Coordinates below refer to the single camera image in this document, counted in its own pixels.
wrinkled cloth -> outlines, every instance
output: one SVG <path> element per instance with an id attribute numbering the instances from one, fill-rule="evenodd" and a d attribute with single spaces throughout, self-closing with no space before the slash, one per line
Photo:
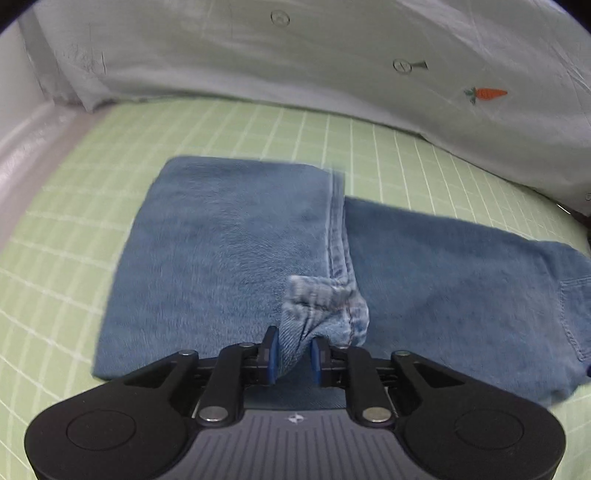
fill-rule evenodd
<path id="1" fill-rule="evenodd" d="M 193 93 L 352 116 L 591 215 L 591 35 L 572 2 L 44 0 L 20 26 L 60 102 Z"/>
<path id="2" fill-rule="evenodd" d="M 280 328 L 280 373 L 315 336 L 360 345 L 368 311 L 343 226 L 343 177 L 305 165 L 170 160 L 125 245 L 93 373 L 181 349 L 201 358 Z"/>
<path id="3" fill-rule="evenodd" d="M 413 351 L 543 405 L 589 380 L 590 259 L 363 200 L 345 211 L 373 356 Z"/>
<path id="4" fill-rule="evenodd" d="M 286 375 L 249 388 L 248 407 L 345 405 L 313 385 L 316 335 L 366 340 L 377 358 L 410 350 L 547 405 L 589 380 L 590 319 L 591 260 L 567 245 L 344 199 L 342 177 L 314 167 L 184 157 L 136 218 L 95 375 L 183 348 L 216 356 L 278 325 Z"/>

carrot embroidery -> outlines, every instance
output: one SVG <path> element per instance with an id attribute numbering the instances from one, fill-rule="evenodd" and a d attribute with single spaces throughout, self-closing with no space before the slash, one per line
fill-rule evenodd
<path id="1" fill-rule="evenodd" d="M 497 97 L 502 97 L 503 95 L 507 95 L 505 90 L 498 90 L 496 88 L 472 88 L 470 90 L 464 90 L 466 96 L 470 98 L 472 105 L 476 104 L 476 99 L 480 100 L 492 100 Z"/>

jeans pocket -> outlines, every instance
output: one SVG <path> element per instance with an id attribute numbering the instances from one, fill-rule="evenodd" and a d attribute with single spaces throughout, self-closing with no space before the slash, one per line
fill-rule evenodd
<path id="1" fill-rule="evenodd" d="M 580 361 L 591 358 L 591 277 L 560 282 L 560 323 Z"/>

metal screw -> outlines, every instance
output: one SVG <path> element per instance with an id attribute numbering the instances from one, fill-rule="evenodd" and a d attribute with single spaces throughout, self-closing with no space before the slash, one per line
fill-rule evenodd
<path id="1" fill-rule="evenodd" d="M 228 411 L 224 407 L 205 407 L 199 412 L 199 417 L 202 420 L 214 423 L 225 420 L 228 417 Z"/>
<path id="2" fill-rule="evenodd" d="M 382 423 L 384 421 L 388 421 L 392 416 L 392 413 L 383 407 L 370 407 L 366 408 L 362 414 L 365 420 L 370 421 L 372 423 Z"/>

white wall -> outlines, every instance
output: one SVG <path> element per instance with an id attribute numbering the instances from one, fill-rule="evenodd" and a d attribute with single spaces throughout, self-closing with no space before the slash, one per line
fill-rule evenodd
<path id="1" fill-rule="evenodd" d="M 18 24 L 0 34 L 0 143 L 45 102 Z"/>

